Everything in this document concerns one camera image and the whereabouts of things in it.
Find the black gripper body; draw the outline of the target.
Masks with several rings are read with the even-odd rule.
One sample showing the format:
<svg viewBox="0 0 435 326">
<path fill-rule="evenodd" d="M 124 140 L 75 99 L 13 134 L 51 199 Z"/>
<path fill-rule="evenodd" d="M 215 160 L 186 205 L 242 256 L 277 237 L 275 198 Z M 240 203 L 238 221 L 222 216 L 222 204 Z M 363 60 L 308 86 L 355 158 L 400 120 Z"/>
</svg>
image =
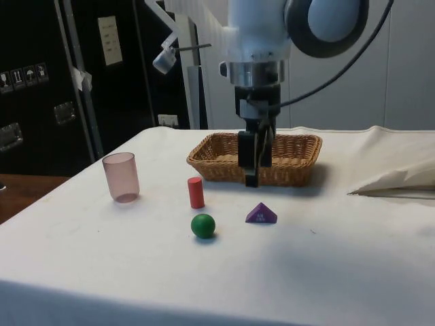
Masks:
<svg viewBox="0 0 435 326">
<path fill-rule="evenodd" d="M 267 107 L 281 103 L 281 86 L 268 86 L 261 88 L 235 88 L 236 114 L 244 120 L 275 119 L 281 109 Z"/>
</svg>

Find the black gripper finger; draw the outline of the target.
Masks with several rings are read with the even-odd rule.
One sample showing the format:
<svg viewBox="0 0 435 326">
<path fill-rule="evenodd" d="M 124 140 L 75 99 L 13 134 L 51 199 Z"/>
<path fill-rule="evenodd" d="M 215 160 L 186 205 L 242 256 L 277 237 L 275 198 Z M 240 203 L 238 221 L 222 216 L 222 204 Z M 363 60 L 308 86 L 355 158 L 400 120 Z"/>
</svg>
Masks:
<svg viewBox="0 0 435 326">
<path fill-rule="evenodd" d="M 273 128 L 269 119 L 262 121 L 259 129 L 259 136 L 260 165 L 261 167 L 270 167 L 272 162 Z"/>
<path fill-rule="evenodd" d="M 246 120 L 246 129 L 239 131 L 238 164 L 245 174 L 247 187 L 258 187 L 258 120 Z"/>
</svg>

